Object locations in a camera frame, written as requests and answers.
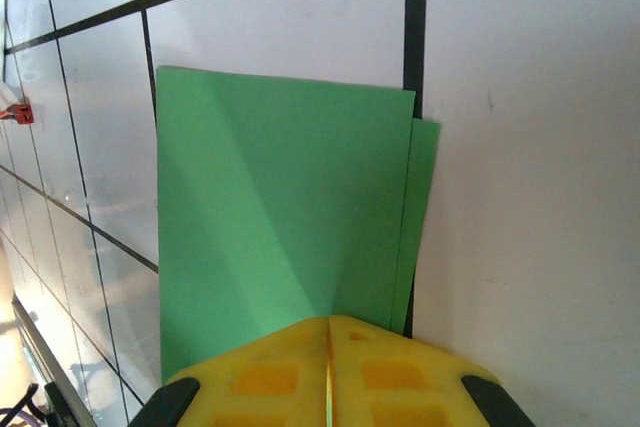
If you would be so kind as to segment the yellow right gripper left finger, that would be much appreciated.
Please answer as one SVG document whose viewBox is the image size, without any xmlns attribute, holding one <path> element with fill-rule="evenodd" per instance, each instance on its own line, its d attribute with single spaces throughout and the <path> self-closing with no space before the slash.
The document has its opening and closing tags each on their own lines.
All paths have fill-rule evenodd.
<svg viewBox="0 0 640 427">
<path fill-rule="evenodd" d="M 176 373 L 132 426 L 325 426 L 329 321 L 310 318 Z"/>
</svg>

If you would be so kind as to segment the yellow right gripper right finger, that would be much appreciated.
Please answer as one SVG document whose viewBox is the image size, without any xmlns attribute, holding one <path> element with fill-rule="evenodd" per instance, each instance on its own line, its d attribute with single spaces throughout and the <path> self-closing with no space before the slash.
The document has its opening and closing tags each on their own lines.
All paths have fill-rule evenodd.
<svg viewBox="0 0 640 427">
<path fill-rule="evenodd" d="M 330 318 L 334 426 L 532 426 L 487 369 L 359 319 Z"/>
</svg>

